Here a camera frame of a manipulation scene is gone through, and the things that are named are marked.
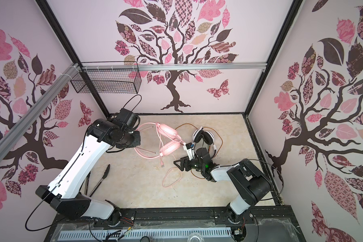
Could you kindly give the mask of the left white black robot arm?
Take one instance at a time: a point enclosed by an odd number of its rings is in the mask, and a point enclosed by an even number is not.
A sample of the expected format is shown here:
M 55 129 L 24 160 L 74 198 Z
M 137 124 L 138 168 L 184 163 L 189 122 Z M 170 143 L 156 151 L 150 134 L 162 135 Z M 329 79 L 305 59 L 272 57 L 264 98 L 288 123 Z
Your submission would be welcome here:
M 108 226 L 118 225 L 122 217 L 120 208 L 112 202 L 83 195 L 80 188 L 107 150 L 113 147 L 125 150 L 141 144 L 140 121 L 138 115 L 124 108 L 111 119 L 94 121 L 67 166 L 49 185 L 40 185 L 36 195 L 67 219 L 90 217 L 103 220 Z

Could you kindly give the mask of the pink headphones with cable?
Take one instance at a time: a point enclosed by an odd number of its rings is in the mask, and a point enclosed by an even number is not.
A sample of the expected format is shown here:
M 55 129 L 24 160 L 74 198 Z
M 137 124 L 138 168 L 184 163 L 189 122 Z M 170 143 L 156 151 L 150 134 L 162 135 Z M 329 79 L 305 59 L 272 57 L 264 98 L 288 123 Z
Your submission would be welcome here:
M 142 153 L 142 151 L 144 151 L 142 148 L 136 147 L 134 150 L 137 155 L 146 160 L 159 159 L 160 166 L 164 168 L 165 164 L 163 158 L 171 155 L 174 158 L 174 161 L 176 161 L 173 152 L 179 149 L 182 145 L 185 145 L 185 143 L 176 129 L 162 123 L 147 122 L 139 125 L 136 131 L 141 132 L 149 128 L 154 128 L 156 131 L 156 135 L 159 139 L 159 152 L 155 153 L 155 156 L 147 156 Z

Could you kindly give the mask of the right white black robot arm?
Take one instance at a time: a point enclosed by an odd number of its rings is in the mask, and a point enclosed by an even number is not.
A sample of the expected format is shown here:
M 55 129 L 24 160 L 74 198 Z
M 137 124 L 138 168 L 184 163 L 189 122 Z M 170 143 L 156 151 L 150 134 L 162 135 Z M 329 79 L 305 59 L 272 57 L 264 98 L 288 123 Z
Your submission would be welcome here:
M 245 158 L 233 165 L 219 165 L 213 162 L 206 148 L 199 148 L 192 157 L 186 156 L 173 163 L 180 171 L 199 171 L 209 182 L 232 182 L 238 192 L 237 197 L 227 205 L 232 220 L 254 207 L 273 186 L 249 159 Z

